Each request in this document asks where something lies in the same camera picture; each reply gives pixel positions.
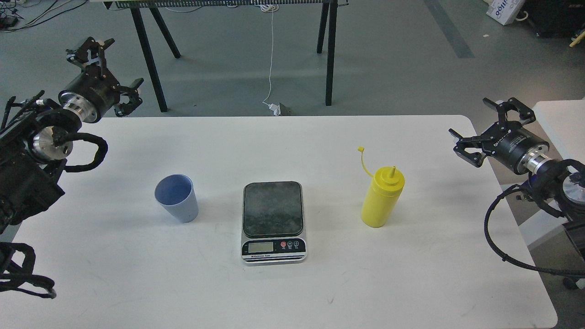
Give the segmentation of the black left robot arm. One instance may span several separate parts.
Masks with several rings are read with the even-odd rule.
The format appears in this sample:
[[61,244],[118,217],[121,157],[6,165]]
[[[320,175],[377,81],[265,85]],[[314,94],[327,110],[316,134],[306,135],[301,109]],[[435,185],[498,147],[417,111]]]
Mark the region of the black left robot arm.
[[0,143],[0,229],[4,233],[25,219],[48,210],[64,195],[58,184],[64,172],[94,170],[108,152],[106,141],[80,131],[83,123],[97,123],[109,111],[125,117],[142,104],[136,79],[119,83],[107,67],[105,50],[114,39],[93,37],[67,50],[67,61],[80,74],[60,92],[58,100],[44,91],[5,106]]

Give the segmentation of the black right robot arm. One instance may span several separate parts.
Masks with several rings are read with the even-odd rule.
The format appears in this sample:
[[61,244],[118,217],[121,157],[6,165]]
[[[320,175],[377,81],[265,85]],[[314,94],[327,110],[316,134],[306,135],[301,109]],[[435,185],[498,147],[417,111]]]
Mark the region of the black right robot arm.
[[584,165],[575,159],[555,159],[548,156],[550,144],[526,129],[536,115],[520,100],[512,97],[497,103],[488,98],[483,102],[498,115],[497,121],[483,133],[462,137],[453,129],[454,152],[474,167],[492,157],[516,175],[528,175],[520,185],[512,185],[493,200],[484,217],[484,236],[489,247],[510,264],[550,275],[561,276],[566,289],[584,289],[583,270],[562,270],[538,267],[516,260],[501,250],[489,233],[489,219],[496,206],[506,196],[517,194],[520,199],[535,203],[554,218],[565,218],[565,234],[580,256],[584,256]]

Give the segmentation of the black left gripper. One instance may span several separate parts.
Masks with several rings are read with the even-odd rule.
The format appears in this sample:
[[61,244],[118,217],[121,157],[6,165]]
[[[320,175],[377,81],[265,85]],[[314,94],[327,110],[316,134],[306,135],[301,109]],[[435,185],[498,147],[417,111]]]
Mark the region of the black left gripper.
[[[129,87],[118,85],[107,67],[105,50],[115,39],[103,42],[88,37],[77,49],[67,49],[67,62],[79,67],[81,73],[58,95],[65,109],[73,111],[82,122],[96,123],[114,106],[117,117],[127,117],[142,104],[138,88],[144,78],[138,78]],[[120,96],[128,102],[121,103]]]

